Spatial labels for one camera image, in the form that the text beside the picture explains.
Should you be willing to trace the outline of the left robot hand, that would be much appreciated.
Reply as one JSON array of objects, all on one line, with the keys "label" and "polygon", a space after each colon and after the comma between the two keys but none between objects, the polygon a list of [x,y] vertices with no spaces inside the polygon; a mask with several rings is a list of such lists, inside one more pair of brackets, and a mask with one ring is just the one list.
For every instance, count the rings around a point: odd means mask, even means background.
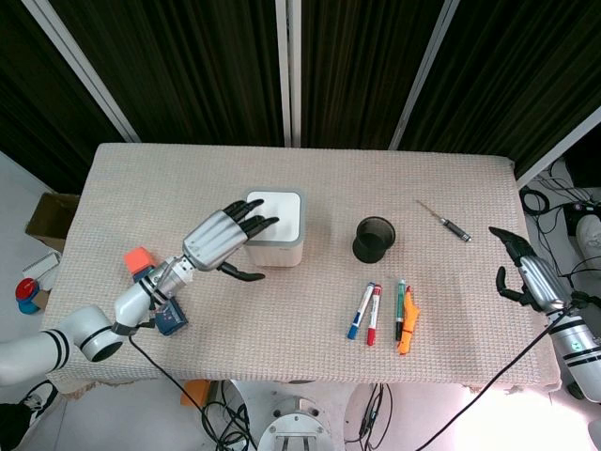
[{"label": "left robot hand", "polygon": [[183,255],[201,272],[217,270],[242,282],[264,279],[263,273],[243,272],[226,261],[247,241],[279,222],[277,216],[249,216],[263,203],[262,198],[237,200],[215,211],[186,236],[182,244]]}]

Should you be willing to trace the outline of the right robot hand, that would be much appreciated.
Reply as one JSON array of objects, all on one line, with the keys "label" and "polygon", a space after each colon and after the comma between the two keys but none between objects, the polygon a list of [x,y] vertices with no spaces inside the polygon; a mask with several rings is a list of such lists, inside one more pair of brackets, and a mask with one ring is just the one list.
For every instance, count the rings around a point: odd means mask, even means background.
[{"label": "right robot hand", "polygon": [[500,266],[496,288],[502,297],[546,314],[570,305],[571,296],[559,276],[546,260],[535,253],[527,240],[497,227],[490,226],[488,229],[505,246],[523,282],[520,292],[509,289],[505,284],[506,269]]}]

